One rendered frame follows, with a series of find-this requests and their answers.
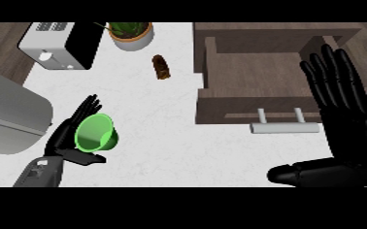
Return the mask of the wooden cabinet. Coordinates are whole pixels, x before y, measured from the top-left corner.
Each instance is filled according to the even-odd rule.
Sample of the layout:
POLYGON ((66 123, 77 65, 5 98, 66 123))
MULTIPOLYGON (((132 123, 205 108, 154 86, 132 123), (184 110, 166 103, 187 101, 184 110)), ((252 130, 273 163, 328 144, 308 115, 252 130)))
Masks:
POLYGON ((299 52, 316 36, 332 36, 341 47, 363 29, 362 22, 196 22, 194 72, 205 66, 206 38, 221 53, 299 52))

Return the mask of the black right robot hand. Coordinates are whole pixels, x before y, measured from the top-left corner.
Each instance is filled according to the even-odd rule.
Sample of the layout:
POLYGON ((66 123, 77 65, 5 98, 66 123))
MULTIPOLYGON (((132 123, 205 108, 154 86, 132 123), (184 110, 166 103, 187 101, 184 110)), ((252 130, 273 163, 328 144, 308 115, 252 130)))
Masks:
POLYGON ((320 108, 334 156, 270 169, 274 183, 295 187, 367 187, 367 93, 344 49, 322 47, 299 67, 320 108))

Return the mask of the white and black toaster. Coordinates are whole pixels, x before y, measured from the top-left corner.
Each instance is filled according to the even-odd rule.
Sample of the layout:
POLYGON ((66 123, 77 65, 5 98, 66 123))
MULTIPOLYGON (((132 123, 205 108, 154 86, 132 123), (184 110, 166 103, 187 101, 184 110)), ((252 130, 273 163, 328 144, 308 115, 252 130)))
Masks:
POLYGON ((18 48, 48 70, 89 70, 104 31, 94 22, 35 22, 18 48))

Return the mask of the brown bread loaf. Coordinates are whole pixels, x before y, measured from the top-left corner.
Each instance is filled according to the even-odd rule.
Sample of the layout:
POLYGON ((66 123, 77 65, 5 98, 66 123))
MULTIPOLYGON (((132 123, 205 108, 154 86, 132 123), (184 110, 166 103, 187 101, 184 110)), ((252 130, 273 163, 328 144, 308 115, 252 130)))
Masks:
POLYGON ((159 54, 154 56, 153 62, 154 62, 154 68, 157 72, 157 78, 160 80, 168 79, 171 77, 169 67, 168 67, 165 58, 159 54))

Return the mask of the grey rounded appliance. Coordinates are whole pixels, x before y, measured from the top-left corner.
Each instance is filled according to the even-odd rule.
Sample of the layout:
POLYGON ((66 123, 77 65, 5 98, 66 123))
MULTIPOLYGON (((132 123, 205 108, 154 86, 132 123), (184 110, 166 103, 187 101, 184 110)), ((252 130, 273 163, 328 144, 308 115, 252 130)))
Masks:
POLYGON ((49 129, 49 100, 0 75, 0 154, 27 150, 49 129))

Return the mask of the green cup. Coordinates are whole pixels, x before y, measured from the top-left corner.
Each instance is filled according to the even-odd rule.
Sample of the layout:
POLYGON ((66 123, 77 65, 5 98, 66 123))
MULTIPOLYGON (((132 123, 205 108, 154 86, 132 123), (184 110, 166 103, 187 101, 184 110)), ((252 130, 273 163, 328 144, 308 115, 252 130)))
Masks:
POLYGON ((83 152, 112 150, 117 141, 119 135, 112 117, 107 114, 88 116, 76 129, 76 147, 83 152))

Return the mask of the potted plant in white pot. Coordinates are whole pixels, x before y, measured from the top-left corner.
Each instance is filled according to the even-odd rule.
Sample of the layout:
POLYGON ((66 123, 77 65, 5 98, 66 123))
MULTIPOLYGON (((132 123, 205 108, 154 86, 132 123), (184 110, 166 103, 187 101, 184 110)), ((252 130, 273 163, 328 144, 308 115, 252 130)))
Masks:
POLYGON ((154 25, 150 22, 110 22, 97 25, 109 30, 116 46, 125 51, 141 50, 154 40, 154 25))

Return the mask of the open wooden drawer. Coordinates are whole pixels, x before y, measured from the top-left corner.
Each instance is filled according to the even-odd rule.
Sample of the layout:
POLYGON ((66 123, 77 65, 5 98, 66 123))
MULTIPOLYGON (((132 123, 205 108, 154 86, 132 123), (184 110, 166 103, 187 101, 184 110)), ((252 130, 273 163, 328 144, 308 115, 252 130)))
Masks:
POLYGON ((308 122, 319 122, 319 106, 299 63, 323 45, 336 44, 334 37, 322 36, 299 52, 221 53, 215 39, 208 37, 196 122, 251 124, 260 121, 260 110, 271 122, 295 122, 295 109, 308 122))

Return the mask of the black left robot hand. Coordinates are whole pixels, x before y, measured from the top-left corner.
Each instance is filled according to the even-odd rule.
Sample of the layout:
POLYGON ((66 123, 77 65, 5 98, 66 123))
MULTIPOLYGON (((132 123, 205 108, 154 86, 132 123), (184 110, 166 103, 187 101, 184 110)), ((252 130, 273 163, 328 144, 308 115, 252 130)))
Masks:
POLYGON ((89 95, 73 116, 63 122, 51 136, 45 148, 46 156, 63 156, 69 162, 82 166, 107 162, 107 158, 103 155, 83 152, 75 143, 75 133, 82 121, 101 109, 103 105, 100 104, 98 95, 89 95))

